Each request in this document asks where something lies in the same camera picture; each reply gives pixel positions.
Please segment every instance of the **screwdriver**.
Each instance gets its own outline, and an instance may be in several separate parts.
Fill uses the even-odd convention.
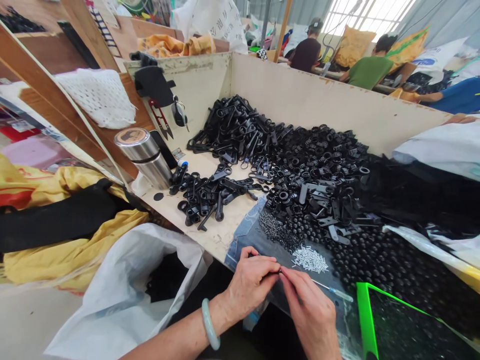
[[[353,303],[354,302],[354,298],[351,297],[350,295],[347,295],[346,293],[344,292],[341,292],[340,290],[337,290],[337,289],[334,289],[333,287],[328,287],[326,285],[323,285],[322,283],[319,283],[318,281],[315,281],[312,279],[312,281],[317,284],[317,285],[320,285],[322,287],[324,287],[325,289],[327,289],[329,292],[331,292],[332,294],[335,294],[337,295],[339,298],[342,298],[348,302],[351,302]]]

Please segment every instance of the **woman's right hand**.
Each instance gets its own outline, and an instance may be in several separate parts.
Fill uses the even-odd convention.
[[[305,272],[281,267],[296,332],[309,360],[341,360],[335,305]]]

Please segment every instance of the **person in black shirt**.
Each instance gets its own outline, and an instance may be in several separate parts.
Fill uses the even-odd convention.
[[[324,23],[319,17],[314,17],[308,27],[308,38],[300,42],[288,60],[291,68],[313,73],[320,57],[321,45],[317,41]]]

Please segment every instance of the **person in blue shirt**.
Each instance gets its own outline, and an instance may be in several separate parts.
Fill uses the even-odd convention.
[[[440,92],[419,95],[417,100],[450,114],[472,114],[480,111],[480,78],[471,77]]]

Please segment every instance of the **green shirt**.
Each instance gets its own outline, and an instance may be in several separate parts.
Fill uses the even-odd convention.
[[[348,83],[372,90],[389,72],[394,62],[382,56],[363,57],[350,68]]]

